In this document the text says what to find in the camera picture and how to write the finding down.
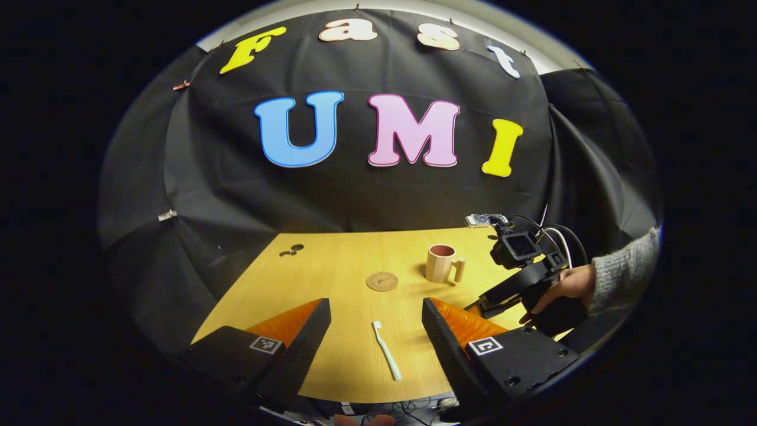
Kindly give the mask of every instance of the blue letter u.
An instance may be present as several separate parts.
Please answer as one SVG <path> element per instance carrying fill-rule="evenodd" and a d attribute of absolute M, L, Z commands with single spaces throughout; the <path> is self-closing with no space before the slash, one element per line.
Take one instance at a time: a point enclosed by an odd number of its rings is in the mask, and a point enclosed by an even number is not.
<path fill-rule="evenodd" d="M 336 105 L 344 100 L 342 92 L 315 92 L 305 99 L 316 109 L 316 141 L 308 146 L 289 142 L 289 110 L 294 99 L 277 98 L 255 108 L 260 118 L 263 153 L 273 163 L 286 168 L 312 166 L 325 160 L 336 147 Z"/>

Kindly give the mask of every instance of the sleeve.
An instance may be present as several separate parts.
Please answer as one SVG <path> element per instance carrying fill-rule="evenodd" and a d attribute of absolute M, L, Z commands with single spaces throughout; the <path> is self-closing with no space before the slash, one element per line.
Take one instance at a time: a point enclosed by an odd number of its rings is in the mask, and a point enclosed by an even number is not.
<path fill-rule="evenodd" d="M 657 265 L 661 235 L 662 228 L 654 227 L 617 252 L 592 259 L 597 274 L 588 315 L 628 305 L 641 297 Z"/>

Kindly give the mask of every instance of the black fabric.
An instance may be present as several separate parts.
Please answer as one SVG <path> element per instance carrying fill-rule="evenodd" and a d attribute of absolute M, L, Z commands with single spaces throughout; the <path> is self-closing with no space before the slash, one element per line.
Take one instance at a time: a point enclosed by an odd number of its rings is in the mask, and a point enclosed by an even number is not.
<path fill-rule="evenodd" d="M 165 353 L 186 348 L 217 299 L 192 267 L 175 222 L 153 221 L 105 252 L 116 293 Z"/>
<path fill-rule="evenodd" d="M 326 23 L 356 17 L 370 20 L 378 37 L 318 40 Z M 585 70 L 539 76 L 525 55 L 460 27 L 453 27 L 460 50 L 429 48 L 416 38 L 421 23 L 449 26 L 396 11 L 293 18 L 205 56 L 189 49 L 140 95 L 108 149 L 99 230 L 117 287 L 161 350 L 188 344 L 215 302 L 280 232 L 461 227 L 471 213 L 539 220 L 549 203 L 545 222 L 572 228 L 592 257 L 661 223 L 649 146 L 600 76 Z M 250 64 L 219 75 L 237 42 L 280 26 L 286 33 L 254 53 Z M 505 73 L 488 45 L 504 49 L 520 78 Z M 171 90 L 184 79 L 191 81 L 188 89 Z M 295 99 L 289 136 L 306 146 L 315 124 L 305 98 L 326 90 L 345 95 L 337 107 L 333 153 L 306 168 L 269 161 L 254 108 L 274 98 Z M 417 120 L 433 101 L 459 105 L 458 163 L 434 168 L 421 159 L 410 164 L 400 154 L 395 166 L 370 165 L 377 120 L 368 99 L 381 93 L 403 96 Z M 512 174 L 504 178 L 481 171 L 498 118 L 524 129 Z M 395 150 L 401 152 L 396 142 Z M 169 208 L 178 217 L 159 229 L 170 229 L 170 237 L 151 230 Z M 578 249 L 571 251 L 577 259 Z M 151 255 L 172 260 L 148 262 Z M 179 296 L 183 287 L 186 294 Z"/>
<path fill-rule="evenodd" d="M 541 78 L 558 147 L 546 223 L 573 229 L 589 260 L 662 224 L 658 171 L 628 105 L 592 70 Z"/>
<path fill-rule="evenodd" d="M 98 191 L 98 235 L 104 248 L 170 208 L 163 183 L 166 129 L 179 94 L 205 52 L 193 45 L 134 100 L 107 148 Z"/>

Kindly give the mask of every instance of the letter m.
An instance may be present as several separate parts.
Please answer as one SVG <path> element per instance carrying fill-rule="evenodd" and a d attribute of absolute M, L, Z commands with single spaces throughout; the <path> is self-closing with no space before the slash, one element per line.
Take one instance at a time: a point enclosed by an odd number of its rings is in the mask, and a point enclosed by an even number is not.
<path fill-rule="evenodd" d="M 374 95 L 368 103 L 376 109 L 376 150 L 368 162 L 377 167 L 393 166 L 400 162 L 394 151 L 394 137 L 400 143 L 405 158 L 415 164 L 426 142 L 428 152 L 423 162 L 434 167 L 452 167 L 455 156 L 455 117 L 460 107 L 452 102 L 434 101 L 423 119 L 418 122 L 402 96 Z"/>

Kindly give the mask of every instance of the table surface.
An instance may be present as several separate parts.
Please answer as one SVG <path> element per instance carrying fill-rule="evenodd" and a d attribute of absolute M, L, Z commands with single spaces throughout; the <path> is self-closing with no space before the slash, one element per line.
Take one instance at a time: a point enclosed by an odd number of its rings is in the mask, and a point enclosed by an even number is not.
<path fill-rule="evenodd" d="M 321 297 L 329 298 L 332 322 L 313 359 L 300 395 L 351 403 L 390 403 L 452 390 L 421 323 L 425 297 L 464 308 L 517 272 L 497 266 L 489 251 L 491 228 L 453 228 L 375 233 L 281 233 L 252 262 L 205 319 L 192 342 L 218 327 L 246 329 Z M 425 279 L 428 248 L 450 245 L 467 259 L 462 280 Z M 297 255 L 279 256 L 295 244 Z M 399 284 L 379 292 L 369 275 L 387 271 Z M 518 304 L 490 321 L 508 330 L 520 327 Z M 399 367 L 392 378 L 372 322 Z"/>

